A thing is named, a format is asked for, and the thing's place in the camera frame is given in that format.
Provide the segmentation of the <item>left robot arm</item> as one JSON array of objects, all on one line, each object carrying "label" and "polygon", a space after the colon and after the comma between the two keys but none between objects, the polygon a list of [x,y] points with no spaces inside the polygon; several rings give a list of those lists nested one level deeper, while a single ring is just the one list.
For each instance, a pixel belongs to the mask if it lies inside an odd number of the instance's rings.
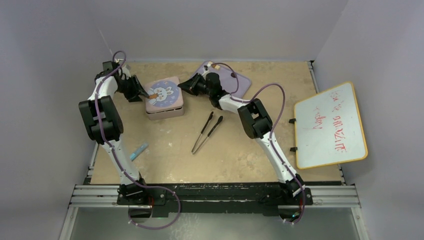
[{"label": "left robot arm", "polygon": [[95,77],[93,93],[78,104],[78,109],[89,138],[105,149],[118,171],[120,185],[116,203],[147,205],[152,197],[124,146],[121,138],[124,132],[123,121],[113,97],[118,92],[133,103],[148,98],[149,94],[137,76],[130,74],[121,63],[106,61],[102,67],[103,70]]}]

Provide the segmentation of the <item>silver metal box lid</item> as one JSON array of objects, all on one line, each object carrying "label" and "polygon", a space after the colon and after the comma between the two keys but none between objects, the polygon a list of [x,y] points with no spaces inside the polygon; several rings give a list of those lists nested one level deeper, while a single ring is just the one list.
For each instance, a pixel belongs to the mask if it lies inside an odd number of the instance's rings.
[{"label": "silver metal box lid", "polygon": [[177,76],[145,84],[143,87],[149,95],[145,98],[146,112],[153,114],[182,108],[184,100],[179,84],[180,79]]}]

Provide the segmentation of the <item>black metal tongs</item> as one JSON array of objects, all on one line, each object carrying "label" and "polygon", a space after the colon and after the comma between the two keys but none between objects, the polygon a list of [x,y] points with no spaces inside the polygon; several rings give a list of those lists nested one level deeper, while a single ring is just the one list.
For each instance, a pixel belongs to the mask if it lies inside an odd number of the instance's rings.
[{"label": "black metal tongs", "polygon": [[209,123],[211,122],[211,120],[214,117],[214,112],[211,111],[205,124],[203,125],[197,139],[194,142],[194,145],[190,151],[190,153],[192,155],[196,154],[200,148],[204,145],[204,143],[210,138],[210,136],[212,135],[212,133],[214,132],[214,130],[219,126],[219,124],[223,121],[224,117],[221,115],[218,117],[217,121],[215,122],[215,124],[213,125],[213,127],[205,134],[205,131],[207,130],[207,127],[209,125]]}]

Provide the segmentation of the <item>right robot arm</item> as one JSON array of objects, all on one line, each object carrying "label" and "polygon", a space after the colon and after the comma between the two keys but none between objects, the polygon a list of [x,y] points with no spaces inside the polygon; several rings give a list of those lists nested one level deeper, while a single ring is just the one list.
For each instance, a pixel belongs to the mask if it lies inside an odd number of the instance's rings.
[{"label": "right robot arm", "polygon": [[205,76],[197,73],[178,87],[192,96],[206,95],[213,107],[237,114],[245,134],[257,142],[271,163],[282,200],[292,204],[300,198],[306,204],[305,183],[279,146],[274,134],[277,124],[273,123],[260,99],[255,96],[250,100],[233,97],[223,89],[219,75],[214,72]]}]

